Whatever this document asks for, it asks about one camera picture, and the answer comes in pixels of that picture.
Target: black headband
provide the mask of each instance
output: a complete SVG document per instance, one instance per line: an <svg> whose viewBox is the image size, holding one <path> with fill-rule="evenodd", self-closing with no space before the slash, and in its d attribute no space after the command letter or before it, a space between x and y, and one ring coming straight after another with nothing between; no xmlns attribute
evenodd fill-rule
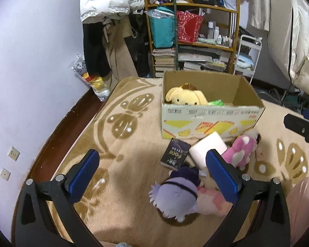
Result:
<svg viewBox="0 0 309 247"><path fill-rule="evenodd" d="M170 184L170 185L178 186L178 187L180 187L181 189L184 189L184 190L190 192L196 199L198 199L198 196L197 196L197 193L196 193L196 192L194 192L193 190L191 190L190 188L188 188L188 187L186 187L186 186L184 186L184 185L182 185L182 184L179 184L179 183L176 183L176 182L171 182L171 181L166 181L166 182L163 183L163 185L164 185L164 184Z"/></svg>

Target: metal screw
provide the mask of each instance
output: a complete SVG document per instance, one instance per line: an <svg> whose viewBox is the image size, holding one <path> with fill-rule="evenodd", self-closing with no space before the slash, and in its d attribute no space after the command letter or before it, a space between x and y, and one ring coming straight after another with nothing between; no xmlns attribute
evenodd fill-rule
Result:
<svg viewBox="0 0 309 247"><path fill-rule="evenodd" d="M278 185L280 183L280 180L277 177L274 177L273 182Z"/></svg>
<svg viewBox="0 0 309 247"><path fill-rule="evenodd" d="M249 179L251 179L251 177L248 174L243 174L241 176L245 181L249 181Z"/></svg>
<svg viewBox="0 0 309 247"><path fill-rule="evenodd" d="M55 177L55 180L57 182L61 182L63 179L64 179L64 175L58 175L58 176Z"/></svg>
<svg viewBox="0 0 309 247"><path fill-rule="evenodd" d="M28 185L28 186L30 186L30 184L32 184L33 183L33 179L32 178L29 178L27 181L26 181L26 184Z"/></svg>

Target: cardboard box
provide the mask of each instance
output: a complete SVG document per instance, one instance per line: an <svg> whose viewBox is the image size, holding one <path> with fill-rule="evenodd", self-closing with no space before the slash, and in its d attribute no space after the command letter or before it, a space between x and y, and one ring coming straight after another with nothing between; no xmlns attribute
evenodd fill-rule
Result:
<svg viewBox="0 0 309 247"><path fill-rule="evenodd" d="M172 87L190 83L207 100L226 106L174 105L165 101ZM217 132L236 137L253 128L265 107L248 81L239 75L204 71L166 71L162 83L162 136L166 139L204 138Z"/></svg>

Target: red gift bag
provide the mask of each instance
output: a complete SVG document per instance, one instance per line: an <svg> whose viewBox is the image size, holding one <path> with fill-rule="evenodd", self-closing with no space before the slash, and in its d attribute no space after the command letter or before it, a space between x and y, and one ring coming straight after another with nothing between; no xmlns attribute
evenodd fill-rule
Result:
<svg viewBox="0 0 309 247"><path fill-rule="evenodd" d="M177 11L177 18L179 42L196 42L204 17L185 11Z"/></svg>

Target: blanket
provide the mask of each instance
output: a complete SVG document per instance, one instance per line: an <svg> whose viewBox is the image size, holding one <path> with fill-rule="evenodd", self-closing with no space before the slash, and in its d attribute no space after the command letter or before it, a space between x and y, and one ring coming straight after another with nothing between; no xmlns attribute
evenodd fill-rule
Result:
<svg viewBox="0 0 309 247"><path fill-rule="evenodd" d="M162 79L129 77L120 81L55 173L65 174L90 148L99 151L99 168L74 207L100 241L124 241L133 247L201 247L223 221L222 217L197 214L177 224L163 219L149 203L151 185L167 179L169 171L160 164L170 142L162 138L161 97ZM293 185L309 176L309 145L284 127L284 116L295 113L264 104L266 109L255 127L262 140L243 171L257 180L278 177L288 194ZM203 181L206 187L216 187L210 177ZM237 239L245 235L255 209L256 203ZM59 232L70 240L52 204L50 210Z"/></svg>

